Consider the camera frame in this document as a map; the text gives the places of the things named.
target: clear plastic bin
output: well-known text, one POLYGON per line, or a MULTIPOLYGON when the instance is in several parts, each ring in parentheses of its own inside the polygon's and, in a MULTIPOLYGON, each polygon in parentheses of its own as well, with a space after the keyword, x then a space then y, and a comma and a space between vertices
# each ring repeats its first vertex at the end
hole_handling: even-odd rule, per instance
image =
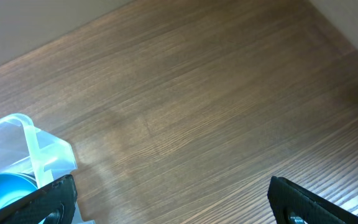
MULTIPOLYGON (((24 114, 0 119, 0 173, 34 175, 38 188, 77 169, 73 150, 63 141, 39 128, 24 114)), ((76 204, 73 224, 84 222, 76 204)))

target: blue plastic object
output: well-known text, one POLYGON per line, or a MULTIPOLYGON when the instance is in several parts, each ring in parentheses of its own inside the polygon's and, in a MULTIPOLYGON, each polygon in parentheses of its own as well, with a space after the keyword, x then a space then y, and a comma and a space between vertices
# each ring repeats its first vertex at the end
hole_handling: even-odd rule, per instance
MULTIPOLYGON (((51 183, 77 169, 73 150, 66 141, 39 128, 24 114, 0 119, 0 174, 27 174, 35 177, 37 187, 51 183)), ((73 224, 83 222, 78 207, 73 224)))
POLYGON ((24 175, 0 174, 0 209, 35 190, 35 181, 24 175))

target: brown wood tabletop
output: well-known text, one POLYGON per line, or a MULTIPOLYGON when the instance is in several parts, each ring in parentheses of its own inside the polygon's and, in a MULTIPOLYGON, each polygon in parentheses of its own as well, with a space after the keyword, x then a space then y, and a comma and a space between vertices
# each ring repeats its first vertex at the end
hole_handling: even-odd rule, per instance
POLYGON ((16 112, 84 220, 272 223, 272 175, 358 215, 358 51, 306 1, 134 1, 0 66, 16 112))

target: blue bowl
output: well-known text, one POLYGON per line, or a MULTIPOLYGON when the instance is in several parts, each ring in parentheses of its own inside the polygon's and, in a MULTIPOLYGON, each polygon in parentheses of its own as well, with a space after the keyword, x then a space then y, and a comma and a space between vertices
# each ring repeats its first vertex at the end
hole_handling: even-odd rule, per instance
POLYGON ((37 190, 35 180, 24 174, 0 174, 0 209, 37 190))

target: white wall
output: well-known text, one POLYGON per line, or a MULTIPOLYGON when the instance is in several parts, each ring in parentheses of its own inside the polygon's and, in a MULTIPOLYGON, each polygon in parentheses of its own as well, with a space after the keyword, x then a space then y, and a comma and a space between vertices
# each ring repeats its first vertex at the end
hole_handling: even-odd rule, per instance
POLYGON ((0 65, 131 0, 0 0, 0 65))
POLYGON ((358 0, 310 0, 358 49, 358 0))

